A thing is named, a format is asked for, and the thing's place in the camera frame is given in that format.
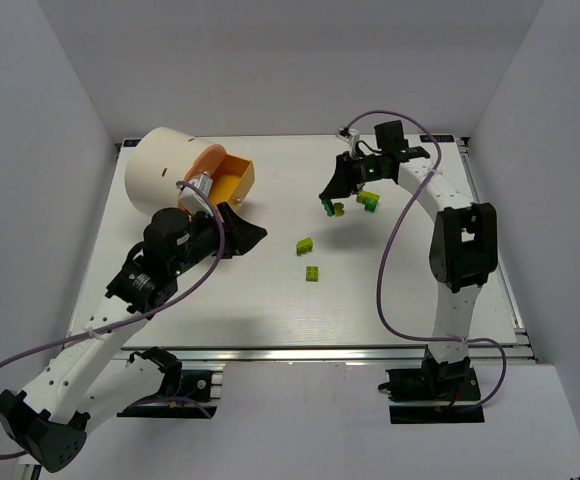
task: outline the white cylinder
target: white cylinder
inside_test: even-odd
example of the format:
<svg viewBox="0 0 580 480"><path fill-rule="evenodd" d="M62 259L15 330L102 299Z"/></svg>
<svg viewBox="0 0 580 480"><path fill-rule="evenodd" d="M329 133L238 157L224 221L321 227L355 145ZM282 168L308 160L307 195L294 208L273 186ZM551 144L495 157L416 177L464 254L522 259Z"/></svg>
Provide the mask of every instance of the white cylinder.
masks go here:
<svg viewBox="0 0 580 480"><path fill-rule="evenodd" d="M225 149L169 128L152 130L134 148L126 167L126 192L132 205L146 215L176 207L176 183L197 159L208 154L225 155Z"/></svg>

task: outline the robotic arm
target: robotic arm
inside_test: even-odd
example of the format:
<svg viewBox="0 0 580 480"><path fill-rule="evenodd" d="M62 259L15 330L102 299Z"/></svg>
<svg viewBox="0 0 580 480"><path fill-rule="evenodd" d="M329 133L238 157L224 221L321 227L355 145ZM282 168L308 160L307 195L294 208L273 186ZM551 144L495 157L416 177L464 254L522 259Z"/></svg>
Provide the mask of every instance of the robotic arm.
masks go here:
<svg viewBox="0 0 580 480"><path fill-rule="evenodd" d="M266 236L264 229L241 219L227 203L219 203L217 209L226 237L223 258L246 254ZM218 226L205 211L188 215L178 208L162 209L152 217L143 238L130 250L90 317L87 329L92 338L65 348L18 393L0 394L0 421L6 433L49 472L66 467L88 434L128 405L179 391L181 363L157 347L132 355L132 363L122 372L92 386L149 319L103 334L92 329L123 320L128 313L163 306L177 292L177 277L215 255L219 247Z"/></svg>
<svg viewBox="0 0 580 480"><path fill-rule="evenodd" d="M364 154L358 132L339 132L350 150L337 156L335 173L319 195L327 212L333 209L333 199L354 195L367 182L392 179L414 194L428 175L430 154L422 147L409 146L401 121L375 126L375 136L379 150ZM439 283L432 335L467 338L477 296L497 267L496 211L489 203L475 204L439 174L432 177L418 202L434 222L429 261ZM439 398L456 392L469 371L466 344L430 342L417 378L425 379L424 396Z"/></svg>

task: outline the wall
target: wall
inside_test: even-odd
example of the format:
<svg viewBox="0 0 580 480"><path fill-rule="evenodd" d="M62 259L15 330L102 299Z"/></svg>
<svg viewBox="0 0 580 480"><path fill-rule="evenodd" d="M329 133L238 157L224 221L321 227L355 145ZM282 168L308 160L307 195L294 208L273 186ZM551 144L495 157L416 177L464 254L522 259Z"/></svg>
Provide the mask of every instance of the wall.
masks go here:
<svg viewBox="0 0 580 480"><path fill-rule="evenodd" d="M545 3L472 147L532 344L580 429L580 1Z"/></svg>
<svg viewBox="0 0 580 480"><path fill-rule="evenodd" d="M65 334L114 154L37 3L0 0L0 360ZM47 359L0 373L0 391ZM0 453L16 450L0 426Z"/></svg>
<svg viewBox="0 0 580 480"><path fill-rule="evenodd" d="M118 141L330 134L372 108L468 135L542 2L39 3Z"/></svg>

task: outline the gray wall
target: gray wall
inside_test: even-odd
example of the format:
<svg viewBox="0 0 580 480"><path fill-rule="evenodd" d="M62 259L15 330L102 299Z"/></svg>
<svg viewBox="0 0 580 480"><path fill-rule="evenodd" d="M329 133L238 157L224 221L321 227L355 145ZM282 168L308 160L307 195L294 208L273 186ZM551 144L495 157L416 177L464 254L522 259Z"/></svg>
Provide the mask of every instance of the gray wall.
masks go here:
<svg viewBox="0 0 580 480"><path fill-rule="evenodd" d="M467 135L542 2L39 1L115 140L330 134L381 107Z"/></svg>
<svg viewBox="0 0 580 480"><path fill-rule="evenodd" d="M65 334L114 147L34 0L0 0L0 360ZM20 388L48 355L0 373ZM0 453L18 450L2 432ZM0 479L11 462L0 462Z"/></svg>
<svg viewBox="0 0 580 480"><path fill-rule="evenodd" d="M580 1L543 6L472 146L532 344L580 429Z"/></svg>

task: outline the black and white robotic arm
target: black and white robotic arm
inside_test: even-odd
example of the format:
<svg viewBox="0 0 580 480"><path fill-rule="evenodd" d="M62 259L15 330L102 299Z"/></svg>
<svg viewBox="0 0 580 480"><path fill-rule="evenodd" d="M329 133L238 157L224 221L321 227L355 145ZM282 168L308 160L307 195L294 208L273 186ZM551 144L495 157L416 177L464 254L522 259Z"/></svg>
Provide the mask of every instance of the black and white robotic arm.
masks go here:
<svg viewBox="0 0 580 480"><path fill-rule="evenodd" d="M343 129L338 137L349 151L337 156L335 173L319 195L326 212L332 200L358 193L375 180L392 179L414 194L430 172L430 154L411 148L400 121L375 126L378 151L365 154L358 132ZM496 211L489 203L477 204L435 172L417 198L434 222L430 268L438 282L433 337L467 338L472 313L488 275L497 267ZM470 367L468 346L460 342L430 342L422 364L433 396L456 391Z"/></svg>
<svg viewBox="0 0 580 480"><path fill-rule="evenodd" d="M223 258L244 255L267 232L220 203L225 232ZM175 395L181 362L154 347L136 353L121 372L93 382L121 347L149 319L109 332L95 333L132 313L163 306L177 292L177 277L204 258L217 254L219 228L205 211L194 215L178 208L158 211L85 327L91 338L65 348L19 392L0 394L0 421L6 433L49 472L67 466L88 434L108 418L149 396Z"/></svg>

